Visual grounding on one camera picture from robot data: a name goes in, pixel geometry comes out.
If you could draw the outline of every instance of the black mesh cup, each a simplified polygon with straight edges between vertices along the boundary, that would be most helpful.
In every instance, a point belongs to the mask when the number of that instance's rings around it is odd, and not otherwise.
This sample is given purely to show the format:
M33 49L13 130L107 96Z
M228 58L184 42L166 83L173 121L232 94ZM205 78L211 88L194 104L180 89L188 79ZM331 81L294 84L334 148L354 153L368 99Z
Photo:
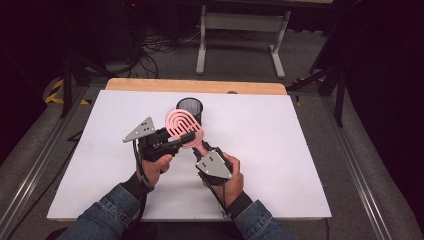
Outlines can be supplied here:
M197 122L202 125L203 104L196 98L184 98L177 103L177 109L191 113Z

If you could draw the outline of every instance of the pink object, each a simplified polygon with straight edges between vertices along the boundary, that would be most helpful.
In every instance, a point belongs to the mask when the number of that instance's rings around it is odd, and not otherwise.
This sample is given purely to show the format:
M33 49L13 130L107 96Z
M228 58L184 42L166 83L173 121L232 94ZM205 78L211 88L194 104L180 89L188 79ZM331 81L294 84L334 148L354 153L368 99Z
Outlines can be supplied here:
M169 135L175 140L189 132L196 132L196 138L183 145L183 148L196 148L202 156L206 156L209 151L202 145L205 132L196 119L186 110L174 109L168 113L165 120L165 127Z

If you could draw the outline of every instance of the metal frame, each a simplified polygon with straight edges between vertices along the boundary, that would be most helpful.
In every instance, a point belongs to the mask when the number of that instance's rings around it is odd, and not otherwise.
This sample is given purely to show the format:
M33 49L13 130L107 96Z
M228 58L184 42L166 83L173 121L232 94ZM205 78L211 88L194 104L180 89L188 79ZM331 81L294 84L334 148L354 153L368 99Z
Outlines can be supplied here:
M29 171L27 177L22 182L21 186L18 189L15 197L13 198L11 204L7 208L5 214L0 220L0 239L6 239L13 229L16 221L18 220L19 215L21 214L23 208L25 207L26 202L31 196L35 186L41 178L41 175L44 172L47 164L49 163L58 140L62 136L65 127L68 125L69 120L72 118L75 109L78 107L78 103L84 98L84 95L87 91L87 87L79 87L75 92L74 102L72 107L69 109L68 114L64 118L60 118L56 124L52 135L47 140L46 145L35 161L33 167Z
M273 45L269 46L278 78L284 78L285 73L279 56L281 42L286 32L290 18L290 11L285 11L284 16L257 16L243 14L207 13L206 6L202 6L200 18L200 46L197 56L196 74L202 75L205 69L206 58L206 29L226 29L276 32L277 36Z
M331 102L330 97L321 97L321 102L324 106L325 112L330 119L333 129L337 135L337 138L340 141L340 145L344 150L346 157L346 164L349 169L349 172L353 178L356 189L358 190L359 197L362 200L362 204L368 214L371 225L374 229L374 232L378 239L392 239L389 230L384 222L384 219L378 209L377 202L375 197L368 186L367 181L365 180L364 175L362 174L361 168L359 167L358 161L356 160L355 154L350 146L349 139L346 136L343 128L339 127L336 119L334 118L334 107Z

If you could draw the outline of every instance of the white board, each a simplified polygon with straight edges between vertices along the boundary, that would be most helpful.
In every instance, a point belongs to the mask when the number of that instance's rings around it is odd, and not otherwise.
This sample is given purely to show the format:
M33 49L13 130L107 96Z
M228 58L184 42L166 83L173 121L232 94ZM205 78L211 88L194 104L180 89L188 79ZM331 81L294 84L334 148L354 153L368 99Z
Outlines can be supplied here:
M122 139L146 117L156 129L185 97L204 106L205 140L241 161L244 190L277 219L331 217L289 96L101 91L47 218L75 220L135 171L132 143ZM146 221L222 220L203 186L191 149L180 149L148 195Z

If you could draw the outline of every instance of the silver bracket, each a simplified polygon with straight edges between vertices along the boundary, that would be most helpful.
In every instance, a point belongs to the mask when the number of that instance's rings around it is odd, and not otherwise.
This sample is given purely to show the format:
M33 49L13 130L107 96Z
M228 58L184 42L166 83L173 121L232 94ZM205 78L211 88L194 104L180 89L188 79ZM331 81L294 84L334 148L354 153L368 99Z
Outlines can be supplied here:
M200 161L196 163L196 166L206 175L224 179L233 178L230 170L228 170L227 166L225 166L224 159L222 159L215 150L210 151L208 155L200 159Z
M140 125L138 125L132 132L130 132L122 141L124 143L135 140L137 138L142 138L150 134L155 133L155 125L153 125L153 120L151 117L146 118Z

